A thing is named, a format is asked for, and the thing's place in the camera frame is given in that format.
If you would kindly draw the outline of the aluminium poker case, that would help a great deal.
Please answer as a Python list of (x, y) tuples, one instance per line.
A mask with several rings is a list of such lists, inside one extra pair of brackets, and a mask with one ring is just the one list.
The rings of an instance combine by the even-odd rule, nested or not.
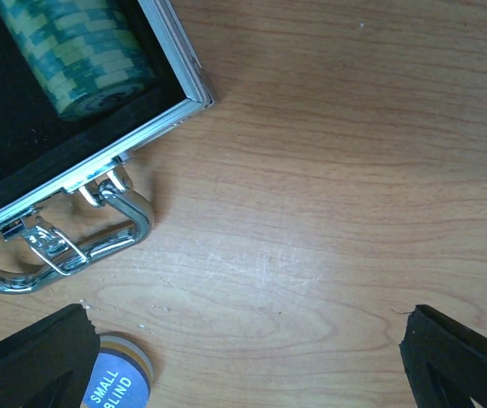
[(157, 79), (122, 105), (61, 119), (0, 16), (0, 235), (41, 265), (0, 269), (0, 293), (42, 289), (139, 244), (154, 225), (125, 163), (214, 98), (168, 1), (116, 1)]

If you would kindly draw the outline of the green poker chip stack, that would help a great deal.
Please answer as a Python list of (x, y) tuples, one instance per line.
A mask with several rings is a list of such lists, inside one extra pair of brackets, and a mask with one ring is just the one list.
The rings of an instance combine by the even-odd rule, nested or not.
[(116, 1), (0, 1), (0, 16), (63, 120), (110, 111), (157, 79)]

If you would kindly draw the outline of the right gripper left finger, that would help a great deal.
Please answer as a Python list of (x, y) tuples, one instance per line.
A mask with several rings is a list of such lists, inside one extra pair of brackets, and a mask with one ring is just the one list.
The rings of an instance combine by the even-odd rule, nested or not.
[(0, 407), (78, 407), (100, 340), (70, 304), (0, 341)]

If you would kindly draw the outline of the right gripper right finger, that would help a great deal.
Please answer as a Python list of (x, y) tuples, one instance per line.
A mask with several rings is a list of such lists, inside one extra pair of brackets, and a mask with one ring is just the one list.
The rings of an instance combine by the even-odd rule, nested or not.
[(487, 337), (419, 304), (399, 350), (418, 407), (487, 407)]

